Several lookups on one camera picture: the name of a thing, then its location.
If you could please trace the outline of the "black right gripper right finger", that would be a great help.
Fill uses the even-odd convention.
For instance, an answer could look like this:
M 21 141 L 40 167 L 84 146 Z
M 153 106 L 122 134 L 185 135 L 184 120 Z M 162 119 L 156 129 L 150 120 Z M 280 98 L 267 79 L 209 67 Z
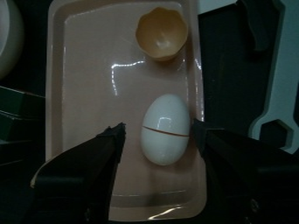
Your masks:
M 223 224 L 299 224 L 299 157 L 198 120 L 190 133 Z

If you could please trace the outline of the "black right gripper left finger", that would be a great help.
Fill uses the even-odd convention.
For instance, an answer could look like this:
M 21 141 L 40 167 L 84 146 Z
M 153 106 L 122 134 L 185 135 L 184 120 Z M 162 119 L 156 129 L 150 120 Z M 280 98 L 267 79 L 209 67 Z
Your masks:
M 33 201 L 22 224 L 108 224 L 125 136 L 120 123 L 40 167 L 32 178 Z

